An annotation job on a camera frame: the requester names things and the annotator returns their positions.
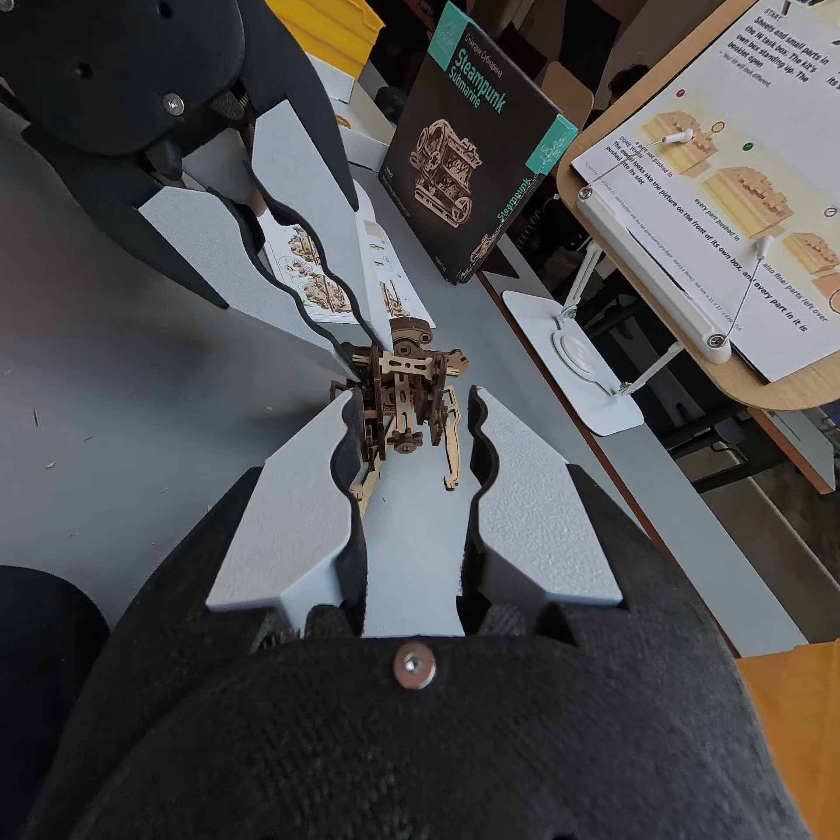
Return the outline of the black model kit box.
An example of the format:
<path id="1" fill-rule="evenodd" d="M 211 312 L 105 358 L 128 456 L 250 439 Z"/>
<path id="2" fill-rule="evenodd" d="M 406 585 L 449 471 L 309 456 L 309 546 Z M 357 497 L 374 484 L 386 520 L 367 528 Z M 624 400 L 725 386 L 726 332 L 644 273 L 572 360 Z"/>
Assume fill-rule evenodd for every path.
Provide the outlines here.
<path id="1" fill-rule="evenodd" d="M 466 283 L 578 133 L 449 2 L 379 178 L 441 275 Z"/>

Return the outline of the yellow plastic bin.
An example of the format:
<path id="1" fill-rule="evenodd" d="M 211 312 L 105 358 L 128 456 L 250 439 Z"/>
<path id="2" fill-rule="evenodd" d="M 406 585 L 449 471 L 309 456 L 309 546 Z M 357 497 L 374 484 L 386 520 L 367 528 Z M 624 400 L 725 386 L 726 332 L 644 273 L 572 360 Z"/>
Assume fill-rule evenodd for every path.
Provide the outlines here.
<path id="1" fill-rule="evenodd" d="M 384 22 L 365 1 L 267 1 L 306 52 L 358 80 Z"/>

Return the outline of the printed task sheet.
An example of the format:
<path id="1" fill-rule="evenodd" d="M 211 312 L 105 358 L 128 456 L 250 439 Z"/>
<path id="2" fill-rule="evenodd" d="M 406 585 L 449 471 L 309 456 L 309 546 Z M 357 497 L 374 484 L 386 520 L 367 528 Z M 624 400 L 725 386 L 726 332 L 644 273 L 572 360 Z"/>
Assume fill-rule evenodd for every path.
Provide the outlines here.
<path id="1" fill-rule="evenodd" d="M 577 156 L 577 207 L 710 361 L 838 351 L 838 2 L 756 2 Z"/>

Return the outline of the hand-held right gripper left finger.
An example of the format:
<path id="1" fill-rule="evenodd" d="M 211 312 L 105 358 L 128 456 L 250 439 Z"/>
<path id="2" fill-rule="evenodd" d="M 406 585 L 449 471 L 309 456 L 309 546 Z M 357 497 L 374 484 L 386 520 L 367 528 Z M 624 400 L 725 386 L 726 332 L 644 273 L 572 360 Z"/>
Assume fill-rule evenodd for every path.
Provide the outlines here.
<path id="1" fill-rule="evenodd" d="M 301 633 L 317 605 L 364 625 L 367 562 L 351 485 L 362 467 L 360 391 L 344 391 L 266 460 L 206 597 L 214 613 L 267 607 Z"/>

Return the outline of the wooden mechanical model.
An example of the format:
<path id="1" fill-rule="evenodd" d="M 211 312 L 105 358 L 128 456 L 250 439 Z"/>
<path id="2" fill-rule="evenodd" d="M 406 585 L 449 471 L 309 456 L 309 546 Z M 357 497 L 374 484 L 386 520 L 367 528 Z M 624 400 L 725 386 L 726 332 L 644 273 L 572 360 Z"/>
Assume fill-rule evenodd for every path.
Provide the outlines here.
<path id="1" fill-rule="evenodd" d="M 432 327 L 420 318 L 395 318 L 391 328 L 392 352 L 373 344 L 342 343 L 361 376 L 360 449 L 366 471 L 351 485 L 361 516 L 373 498 L 387 455 L 409 455 L 420 448 L 424 426 L 431 445 L 445 443 L 446 490 L 455 490 L 460 482 L 460 411 L 449 379 L 463 374 L 469 361 L 461 350 L 432 348 Z"/>

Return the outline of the black cushion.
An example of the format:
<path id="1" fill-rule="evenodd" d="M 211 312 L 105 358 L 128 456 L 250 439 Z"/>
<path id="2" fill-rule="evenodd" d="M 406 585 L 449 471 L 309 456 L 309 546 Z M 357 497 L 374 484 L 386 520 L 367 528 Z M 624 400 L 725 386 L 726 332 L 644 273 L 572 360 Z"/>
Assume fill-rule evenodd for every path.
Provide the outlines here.
<path id="1" fill-rule="evenodd" d="M 17 838 L 109 637 L 99 609 L 60 577 L 1 567 L 1 838 Z"/>

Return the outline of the orange panel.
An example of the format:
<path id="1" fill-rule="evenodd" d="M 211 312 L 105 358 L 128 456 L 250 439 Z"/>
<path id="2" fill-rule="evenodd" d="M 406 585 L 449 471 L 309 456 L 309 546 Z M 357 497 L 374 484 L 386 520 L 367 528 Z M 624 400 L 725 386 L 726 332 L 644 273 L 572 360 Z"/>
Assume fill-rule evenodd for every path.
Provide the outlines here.
<path id="1" fill-rule="evenodd" d="M 780 776 L 813 836 L 839 838 L 839 641 L 740 658 Z"/>

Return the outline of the grey desk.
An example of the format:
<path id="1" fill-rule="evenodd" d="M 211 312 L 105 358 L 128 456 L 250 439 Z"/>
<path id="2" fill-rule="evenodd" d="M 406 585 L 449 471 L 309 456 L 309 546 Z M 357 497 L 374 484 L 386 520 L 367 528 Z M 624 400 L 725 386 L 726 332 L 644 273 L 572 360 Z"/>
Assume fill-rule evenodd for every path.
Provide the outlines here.
<path id="1" fill-rule="evenodd" d="M 332 375 L 298 342 L 223 311 L 96 229 L 2 108 L 2 562 L 57 574 L 110 624 L 177 543 L 249 468 L 329 399 Z M 593 438 L 497 303 L 507 279 L 451 287 L 382 190 L 370 196 L 435 342 L 596 480 L 688 573 L 737 651 L 805 637 L 657 438 Z"/>

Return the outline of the white document stand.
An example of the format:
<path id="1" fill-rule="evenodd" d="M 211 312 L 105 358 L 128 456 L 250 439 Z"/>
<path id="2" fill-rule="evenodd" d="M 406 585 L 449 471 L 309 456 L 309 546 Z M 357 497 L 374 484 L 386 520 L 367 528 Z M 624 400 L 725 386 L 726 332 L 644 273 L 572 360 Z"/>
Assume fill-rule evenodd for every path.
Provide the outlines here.
<path id="1" fill-rule="evenodd" d="M 585 179 L 572 169 L 574 157 L 588 151 L 610 131 L 630 120 L 643 105 L 664 90 L 666 85 L 701 53 L 709 50 L 711 44 L 754 5 L 755 2 L 750 1 L 722 2 L 656 65 L 652 66 L 643 79 L 635 83 L 588 129 L 584 129 L 578 135 L 561 157 L 556 172 L 552 176 L 556 181 L 556 189 L 561 201 L 584 227 L 586 233 L 592 236 L 598 246 L 603 249 L 604 257 L 612 261 L 626 282 L 635 289 L 638 296 L 675 339 L 686 346 L 688 355 L 722 394 L 748 408 L 762 408 L 775 412 L 796 411 L 817 407 L 838 398 L 838 352 L 830 354 L 826 360 L 807 365 L 803 371 L 792 373 L 777 384 L 765 384 L 759 373 L 754 372 L 747 362 L 737 355 L 720 364 L 710 361 L 704 355 L 703 348 L 697 348 L 691 342 L 689 333 L 668 310 L 660 293 L 648 287 L 645 277 L 629 265 L 624 252 L 596 230 L 594 223 L 578 208 L 576 202 L 579 191 L 584 188 Z"/>

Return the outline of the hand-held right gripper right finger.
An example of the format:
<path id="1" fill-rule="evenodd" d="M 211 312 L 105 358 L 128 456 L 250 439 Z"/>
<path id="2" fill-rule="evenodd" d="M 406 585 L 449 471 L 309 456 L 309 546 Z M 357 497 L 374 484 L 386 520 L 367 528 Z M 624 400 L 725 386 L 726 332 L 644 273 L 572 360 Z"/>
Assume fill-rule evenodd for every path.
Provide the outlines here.
<path id="1" fill-rule="evenodd" d="M 469 392 L 469 467 L 479 489 L 466 533 L 466 634 L 557 634 L 561 605 L 623 595 L 571 465 L 487 388 Z"/>

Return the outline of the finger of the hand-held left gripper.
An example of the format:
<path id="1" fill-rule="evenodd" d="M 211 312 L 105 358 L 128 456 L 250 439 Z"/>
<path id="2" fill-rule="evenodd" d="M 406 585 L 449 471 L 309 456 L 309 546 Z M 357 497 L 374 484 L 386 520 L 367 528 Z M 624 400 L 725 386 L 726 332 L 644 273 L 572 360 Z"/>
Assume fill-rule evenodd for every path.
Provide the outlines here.
<path id="1" fill-rule="evenodd" d="M 211 192 L 163 186 L 139 211 L 229 307 L 305 342 L 311 358 L 332 373 L 361 380 L 343 347 L 309 318 L 299 295 L 261 263 L 231 202 Z"/>
<path id="2" fill-rule="evenodd" d="M 315 239 L 323 270 L 347 291 L 358 323 L 392 353 L 389 315 L 368 257 L 363 219 L 288 100 L 257 118 L 251 169 L 265 199 L 300 219 Z"/>

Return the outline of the white cardboard box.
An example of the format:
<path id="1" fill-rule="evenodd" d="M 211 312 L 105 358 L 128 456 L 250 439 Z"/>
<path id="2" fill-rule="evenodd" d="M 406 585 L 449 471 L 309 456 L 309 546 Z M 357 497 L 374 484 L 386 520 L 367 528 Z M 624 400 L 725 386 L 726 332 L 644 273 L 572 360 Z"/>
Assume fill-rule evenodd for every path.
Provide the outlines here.
<path id="1" fill-rule="evenodd" d="M 395 129 L 352 76 L 308 54 L 328 93 L 348 161 L 378 172 Z"/>

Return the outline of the illustrated instruction booklet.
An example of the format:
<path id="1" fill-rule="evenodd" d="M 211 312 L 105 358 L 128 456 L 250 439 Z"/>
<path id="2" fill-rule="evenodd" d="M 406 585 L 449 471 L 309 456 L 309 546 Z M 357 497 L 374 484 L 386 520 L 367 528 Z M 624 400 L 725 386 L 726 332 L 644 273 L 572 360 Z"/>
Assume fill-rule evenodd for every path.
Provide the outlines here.
<path id="1" fill-rule="evenodd" d="M 389 318 L 422 319 L 434 328 L 434 320 L 416 294 L 392 242 L 375 220 L 371 199 L 360 184 L 355 188 L 370 257 Z M 304 228 L 299 224 L 281 226 L 269 211 L 258 220 L 266 238 L 266 257 L 275 277 L 299 295 L 309 317 L 330 324 L 355 323 L 346 292 L 325 275 L 314 241 Z"/>

